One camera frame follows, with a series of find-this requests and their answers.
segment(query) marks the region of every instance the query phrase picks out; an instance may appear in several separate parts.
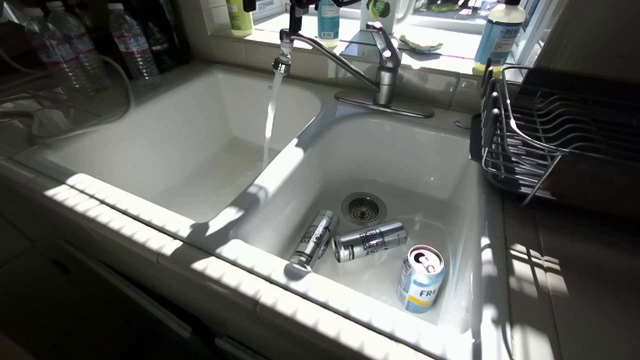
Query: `water stream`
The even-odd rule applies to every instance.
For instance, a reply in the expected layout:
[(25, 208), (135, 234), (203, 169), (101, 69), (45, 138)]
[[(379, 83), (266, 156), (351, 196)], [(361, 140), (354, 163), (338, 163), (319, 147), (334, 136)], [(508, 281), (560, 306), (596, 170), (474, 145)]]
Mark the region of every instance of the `water stream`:
[(280, 84), (282, 84), (282, 74), (275, 73), (273, 77), (273, 86), (271, 87), (271, 100), (267, 107), (267, 124), (264, 128), (264, 149), (262, 151), (262, 169), (269, 165), (269, 145), (271, 143), (271, 130), (273, 129), (273, 117), (276, 115), (276, 107), (278, 106), (278, 92), (280, 92)]

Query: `silver can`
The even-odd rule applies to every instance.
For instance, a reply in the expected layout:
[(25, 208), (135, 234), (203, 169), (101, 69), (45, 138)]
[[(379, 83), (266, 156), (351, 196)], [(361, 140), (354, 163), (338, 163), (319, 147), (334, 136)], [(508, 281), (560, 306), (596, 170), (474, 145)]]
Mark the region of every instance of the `silver can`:
[(397, 296), (411, 313), (426, 313), (433, 306), (445, 275), (444, 259), (433, 247), (416, 245), (404, 257)]
[(406, 243), (406, 231), (400, 221), (365, 227), (333, 238), (333, 253), (339, 263), (398, 247)]
[(338, 224), (340, 224), (340, 218), (335, 216), (333, 211), (321, 210), (300, 239), (289, 262), (311, 270), (324, 254)]

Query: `dish rack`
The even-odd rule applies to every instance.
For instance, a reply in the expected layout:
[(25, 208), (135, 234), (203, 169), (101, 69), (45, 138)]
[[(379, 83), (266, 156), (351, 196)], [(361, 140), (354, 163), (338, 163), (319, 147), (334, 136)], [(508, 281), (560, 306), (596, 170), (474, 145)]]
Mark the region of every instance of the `dish rack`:
[[(522, 83), (507, 81), (511, 72), (523, 71)], [(581, 192), (597, 196), (597, 187), (617, 187), (612, 179), (617, 183), (624, 178), (622, 185), (640, 183), (640, 106), (628, 94), (615, 95), (637, 85), (616, 88), (615, 82), (604, 82), (607, 86), (594, 90), (603, 80), (524, 66), (504, 67), (502, 79), (494, 79), (488, 64), (481, 121), (475, 121), (481, 124), (476, 130), (481, 152), (475, 160), (488, 179), (525, 194), (523, 206), (535, 196), (588, 208), (608, 202), (611, 195), (601, 195), (596, 204), (579, 204)]]

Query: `window sill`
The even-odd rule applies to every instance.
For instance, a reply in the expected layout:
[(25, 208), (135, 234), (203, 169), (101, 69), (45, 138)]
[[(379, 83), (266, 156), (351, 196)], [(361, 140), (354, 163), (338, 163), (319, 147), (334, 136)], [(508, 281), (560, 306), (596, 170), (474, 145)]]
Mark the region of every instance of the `window sill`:
[[(301, 33), (315, 35), (317, 21), (313, 15), (306, 15)], [(230, 29), (223, 29), (212, 36), (233, 38), (243, 42), (258, 42), (263, 44), (280, 45), (278, 33), (280, 29), (289, 25), (289, 14), (282, 13), (273, 17), (256, 21), (255, 29), (247, 37), (235, 37)], [(440, 29), (429, 29), (412, 25), (398, 25), (395, 35), (406, 35), (412, 39), (429, 39), (434, 44), (443, 43), (438, 54), (418, 54), (400, 43), (402, 66), (413, 69), (435, 69), (455, 74), (473, 74), (473, 57), (480, 43), (480, 35), (459, 33)], [(355, 60), (377, 63), (378, 49), (373, 37), (366, 31), (360, 31), (360, 21), (355, 19), (340, 19), (339, 44), (333, 49), (336, 54)], [(311, 50), (303, 42), (295, 42), (298, 49)]]

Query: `sink drain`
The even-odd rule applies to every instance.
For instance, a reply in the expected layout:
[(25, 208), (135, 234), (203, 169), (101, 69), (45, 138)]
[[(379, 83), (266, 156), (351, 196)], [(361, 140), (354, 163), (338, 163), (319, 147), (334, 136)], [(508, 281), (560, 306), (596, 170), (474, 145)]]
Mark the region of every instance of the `sink drain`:
[(365, 192), (352, 193), (342, 201), (342, 213), (358, 225), (376, 225), (387, 215), (385, 203), (379, 197)]

